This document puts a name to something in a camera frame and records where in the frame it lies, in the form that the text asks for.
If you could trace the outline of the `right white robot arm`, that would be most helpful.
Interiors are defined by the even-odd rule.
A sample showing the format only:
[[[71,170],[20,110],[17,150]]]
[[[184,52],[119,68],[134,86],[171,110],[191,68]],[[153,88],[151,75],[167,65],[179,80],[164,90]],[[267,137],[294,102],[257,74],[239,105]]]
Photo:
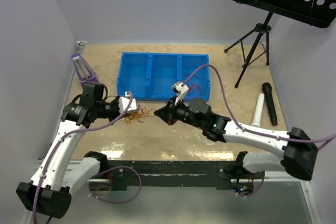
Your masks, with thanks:
[[[167,125],[181,121],[202,130],[209,140],[238,143],[263,150],[263,153],[240,152],[229,172],[239,178],[267,170],[285,171],[290,176],[310,181],[318,154],[318,148],[300,128],[291,131],[272,131],[234,122],[212,111],[203,99],[189,104],[183,101],[168,103],[154,115]]]

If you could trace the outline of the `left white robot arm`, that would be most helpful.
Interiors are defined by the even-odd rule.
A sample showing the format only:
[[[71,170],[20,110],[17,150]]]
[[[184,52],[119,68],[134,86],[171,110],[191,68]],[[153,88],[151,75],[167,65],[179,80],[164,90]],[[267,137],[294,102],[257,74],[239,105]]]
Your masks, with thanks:
[[[102,130],[137,107],[130,91],[107,102],[107,87],[98,82],[87,82],[81,94],[67,104],[61,114],[58,131],[47,155],[29,182],[19,183],[16,193],[24,207],[49,219],[62,218],[68,211],[74,193],[91,177],[108,174],[107,156],[87,153],[80,164],[66,172],[71,157],[87,132]]]

